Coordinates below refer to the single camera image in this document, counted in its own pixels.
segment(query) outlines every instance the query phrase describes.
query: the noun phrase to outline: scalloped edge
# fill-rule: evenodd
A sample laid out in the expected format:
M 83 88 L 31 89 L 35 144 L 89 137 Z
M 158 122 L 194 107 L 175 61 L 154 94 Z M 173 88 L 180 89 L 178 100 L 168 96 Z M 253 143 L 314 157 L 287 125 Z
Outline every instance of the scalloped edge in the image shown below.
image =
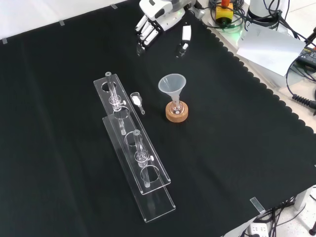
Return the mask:
M 220 40 L 220 38 L 218 38 L 218 37 L 216 36 L 216 34 L 214 34 L 214 33 L 212 32 L 212 29 L 211 29 L 211 28 L 206 28 L 206 30 L 208 30 L 208 31 L 210 32 L 211 36 L 212 36 L 212 37 L 215 37 L 215 39 L 221 44 L 221 46 L 224 48 L 224 50 L 225 50 L 225 52 L 228 54 L 228 56 L 229 56 L 229 57 L 232 57 L 234 60 L 238 61 L 238 62 L 241 64 L 241 66 L 247 71 L 247 73 L 253 78 L 253 80 L 255 80 L 256 83 L 259 84 L 259 86 L 264 87 L 264 88 L 272 95 L 272 97 L 273 97 L 282 107 L 284 107 L 284 108 L 289 112 L 289 114 L 292 116 L 292 118 L 293 118 L 294 120 L 297 120 L 297 121 L 298 121 L 298 125 L 301 126 L 304 130 L 306 130 L 309 134 L 312 134 L 312 135 L 314 136 L 314 139 L 316 140 L 316 133 L 314 133 L 314 130 L 313 130 L 311 127 L 309 127 L 309 126 L 306 126 L 306 123 L 305 123 L 303 120 L 299 119 L 298 114 L 294 113 L 293 110 L 292 110 L 292 108 L 286 105 L 286 102 L 285 102 L 285 101 L 280 100 L 280 97 L 279 97 L 278 95 L 276 95 L 276 94 L 273 92 L 273 90 L 267 88 L 267 85 L 266 85 L 265 83 L 261 82 L 259 78 L 255 77 L 254 74 L 253 74 L 252 72 L 250 72 L 249 69 L 245 66 L 245 63 L 242 62 L 242 61 L 240 60 L 240 58 L 238 58 L 237 56 L 235 56 L 233 52 L 229 51 L 229 49 L 228 49 L 226 46 L 224 46 L 224 43 Z

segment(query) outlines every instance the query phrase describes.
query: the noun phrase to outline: funnel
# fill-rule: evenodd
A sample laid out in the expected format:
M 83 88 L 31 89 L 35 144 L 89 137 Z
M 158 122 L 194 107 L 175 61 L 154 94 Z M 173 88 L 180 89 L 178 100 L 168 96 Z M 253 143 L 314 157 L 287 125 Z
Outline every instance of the funnel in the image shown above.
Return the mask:
M 172 98 L 166 107 L 166 116 L 172 122 L 182 122 L 188 116 L 188 106 L 180 101 L 180 93 L 185 84 L 186 79 L 180 74 L 166 75 L 158 83 L 159 90 Z

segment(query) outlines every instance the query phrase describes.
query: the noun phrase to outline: hole in rack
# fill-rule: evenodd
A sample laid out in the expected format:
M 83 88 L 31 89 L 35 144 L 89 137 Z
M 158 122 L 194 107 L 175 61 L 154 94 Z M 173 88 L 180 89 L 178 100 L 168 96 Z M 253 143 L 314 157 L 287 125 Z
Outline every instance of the hole in rack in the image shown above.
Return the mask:
M 117 84 L 115 82 L 113 82 L 113 85 L 114 85 L 114 88 L 116 88 Z M 107 82 L 103 83 L 101 88 L 105 92 L 110 92 L 109 85 Z
M 144 182 L 152 183 L 156 181 L 159 178 L 159 170 L 156 166 L 154 165 L 147 165 L 142 169 L 140 172 L 141 178 Z
M 125 143 L 130 146 L 130 147 L 135 147 L 135 140 L 134 140 L 134 135 L 133 135 L 134 131 L 129 132 L 128 134 L 126 134 L 124 141 Z
M 125 119 L 129 115 L 129 109 L 125 106 L 122 106 L 120 111 L 114 111 L 114 117 L 116 119 Z

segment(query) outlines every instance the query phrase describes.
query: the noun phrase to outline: white paper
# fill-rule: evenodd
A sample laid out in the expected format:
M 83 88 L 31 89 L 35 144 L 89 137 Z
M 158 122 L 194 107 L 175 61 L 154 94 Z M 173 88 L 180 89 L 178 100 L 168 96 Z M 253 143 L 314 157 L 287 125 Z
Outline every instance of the white paper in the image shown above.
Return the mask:
M 284 76 L 304 47 L 303 41 L 251 24 L 237 54 Z

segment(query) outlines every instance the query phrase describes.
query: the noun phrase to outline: yellow device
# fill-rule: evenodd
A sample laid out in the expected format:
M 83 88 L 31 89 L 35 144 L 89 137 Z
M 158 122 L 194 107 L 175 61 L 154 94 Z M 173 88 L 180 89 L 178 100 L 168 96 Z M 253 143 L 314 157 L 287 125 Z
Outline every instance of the yellow device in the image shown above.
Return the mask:
M 230 3 L 228 7 L 232 9 L 233 4 Z M 215 21 L 218 24 L 229 24 L 233 21 L 233 14 L 233 11 L 217 6 L 215 9 Z

